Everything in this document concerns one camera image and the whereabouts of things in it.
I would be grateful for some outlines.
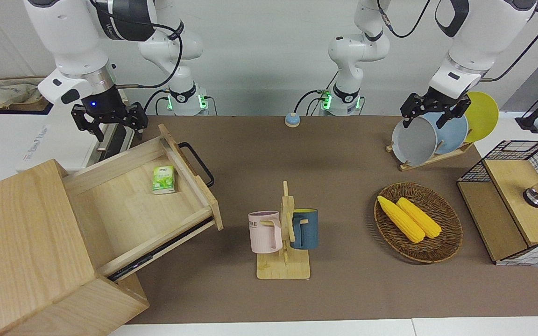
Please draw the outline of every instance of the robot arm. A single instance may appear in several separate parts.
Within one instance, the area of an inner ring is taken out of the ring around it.
[[[448,25],[440,20],[440,7],[451,5]],[[532,17],[538,0],[440,0],[435,20],[453,38],[441,66],[424,96],[411,94],[401,107],[404,125],[427,112],[443,112],[439,128],[461,117],[470,105],[466,93],[491,69],[497,56],[519,36]]]
[[[387,8],[390,0],[381,3]],[[389,52],[376,0],[359,0],[354,23],[362,34],[338,36],[329,44],[329,57],[337,64],[338,74],[323,109],[333,115],[349,115],[357,106],[364,73],[356,64],[383,59]]]
[[[160,23],[170,27],[179,27],[182,55],[175,34],[167,34],[157,30],[148,40],[139,42],[141,55],[158,66],[167,76],[171,75],[177,59],[191,60],[200,57],[203,53],[201,38],[184,29],[180,20],[174,0],[157,0],[155,2]],[[180,65],[169,81],[170,106],[176,115],[197,115],[206,108],[204,97],[206,91],[192,78],[188,66]]]
[[[180,49],[183,49],[184,59],[193,59],[202,53],[200,38],[184,32],[184,24],[173,11],[173,0],[24,0],[24,6],[56,62],[56,70],[40,83],[39,91],[53,104],[69,105],[80,100],[82,106],[75,105],[72,116],[79,130],[88,130],[99,141],[103,140],[99,129],[102,123],[133,128],[138,131],[137,136],[141,136],[148,125],[148,118],[139,103],[123,104],[111,74],[109,57],[99,45],[101,37],[139,42],[143,56],[162,68],[166,75],[175,67]],[[176,31],[135,22],[161,23],[176,27]],[[192,80],[190,69],[180,66],[169,89],[179,93],[175,94],[178,106],[186,103],[191,106],[196,101],[199,108],[193,111],[200,112],[198,98],[190,101],[185,98],[179,102],[180,94],[201,92]],[[92,121],[87,121],[85,114],[92,117]]]

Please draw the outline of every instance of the mug rack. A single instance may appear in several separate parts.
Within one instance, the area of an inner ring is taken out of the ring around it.
[[[310,278],[310,260],[307,250],[294,249],[290,242],[295,242],[292,216],[294,213],[294,196],[288,192],[288,181],[283,182],[280,224],[282,226],[283,247],[274,253],[256,255],[256,277],[265,279],[308,279]]]

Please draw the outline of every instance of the corn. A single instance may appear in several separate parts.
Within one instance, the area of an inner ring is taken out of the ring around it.
[[[412,204],[409,200],[402,197],[397,201],[397,206],[400,207],[410,218],[419,225],[421,229],[425,232],[427,237],[435,238],[441,233],[441,227],[439,224],[435,223],[429,215],[422,211],[418,206]]]
[[[410,216],[406,215],[402,209],[398,208],[391,200],[383,196],[377,196],[379,204],[382,206],[383,211],[396,224],[397,228],[406,235],[413,243],[422,242],[425,238],[425,232],[414,222]]]

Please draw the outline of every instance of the wooden box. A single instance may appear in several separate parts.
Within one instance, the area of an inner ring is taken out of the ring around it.
[[[177,192],[152,194],[172,164]],[[51,160],[0,181],[0,335],[109,334],[148,306],[133,273],[213,225],[217,201],[166,132],[74,175]]]
[[[523,198],[538,183],[529,161],[538,164],[538,143],[528,150],[521,146],[515,152],[497,149],[467,173],[471,178],[458,181],[491,260],[500,265],[538,265],[538,208]]]

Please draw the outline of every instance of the brown table mat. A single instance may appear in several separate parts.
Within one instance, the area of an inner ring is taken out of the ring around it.
[[[205,323],[538,315],[538,268],[494,266],[455,181],[465,155],[399,172],[384,147],[399,117],[151,117],[166,124],[215,175],[226,228],[206,230],[138,272],[151,307],[131,323]],[[319,210],[310,280],[257,280],[247,214],[278,210],[282,181],[297,208]],[[376,194],[420,183],[458,213],[464,242],[452,259],[416,265],[383,242]]]

